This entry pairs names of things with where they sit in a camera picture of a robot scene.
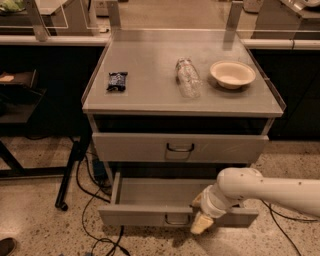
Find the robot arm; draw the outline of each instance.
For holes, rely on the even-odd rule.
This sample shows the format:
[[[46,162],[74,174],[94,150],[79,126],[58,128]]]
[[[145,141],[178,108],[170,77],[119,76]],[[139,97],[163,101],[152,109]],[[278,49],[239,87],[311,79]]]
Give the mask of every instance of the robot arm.
[[[253,168],[227,168],[197,198],[201,210],[191,232],[202,233],[214,219],[246,199],[265,200],[320,218],[320,180],[265,178]]]
[[[308,7],[317,7],[320,5],[319,0],[299,0],[302,4],[308,6]]]

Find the drawer handle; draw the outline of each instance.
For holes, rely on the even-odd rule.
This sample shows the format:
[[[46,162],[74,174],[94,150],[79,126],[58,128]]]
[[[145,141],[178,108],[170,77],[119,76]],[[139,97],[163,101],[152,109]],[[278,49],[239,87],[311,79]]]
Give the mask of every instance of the drawer handle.
[[[185,226],[185,225],[189,225],[191,223],[190,215],[188,215],[188,219],[187,219],[186,222],[172,222],[172,221],[169,221],[167,214],[164,216],[164,220],[168,225],[173,225],[173,226]]]
[[[168,149],[169,151],[180,152],[180,153],[181,153],[181,152],[191,152],[191,151],[194,150],[194,144],[192,143],[190,148],[171,148],[171,147],[170,147],[170,144],[167,143],[167,149]]]

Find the gray cabinet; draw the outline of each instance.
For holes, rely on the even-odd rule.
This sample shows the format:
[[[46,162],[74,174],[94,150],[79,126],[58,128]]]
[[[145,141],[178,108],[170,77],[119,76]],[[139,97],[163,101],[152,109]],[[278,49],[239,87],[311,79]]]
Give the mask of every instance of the gray cabinet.
[[[106,225],[189,226],[192,200],[221,168],[248,166],[261,154],[282,108],[240,40],[223,31],[118,30],[83,105],[113,185],[100,207]],[[180,94],[175,65],[189,57],[201,96]],[[239,90],[209,75],[219,60],[250,65],[257,78]],[[107,92],[110,72],[128,72],[125,92]],[[223,225],[249,225],[257,212],[234,208]]]

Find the plastic water bottle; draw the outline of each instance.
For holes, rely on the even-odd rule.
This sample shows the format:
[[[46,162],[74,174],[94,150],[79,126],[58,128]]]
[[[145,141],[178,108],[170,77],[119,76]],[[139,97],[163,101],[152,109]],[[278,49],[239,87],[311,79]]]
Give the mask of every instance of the plastic water bottle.
[[[180,93],[185,98],[200,97],[201,80],[189,58],[180,58],[176,65]]]

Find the white bowl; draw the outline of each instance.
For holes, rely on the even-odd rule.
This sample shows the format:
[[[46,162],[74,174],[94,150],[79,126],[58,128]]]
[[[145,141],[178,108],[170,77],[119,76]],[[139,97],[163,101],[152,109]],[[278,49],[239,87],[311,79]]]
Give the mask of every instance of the white bowl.
[[[256,78],[256,73],[251,67],[238,61],[216,62],[210,67],[210,73],[227,89],[238,89]]]

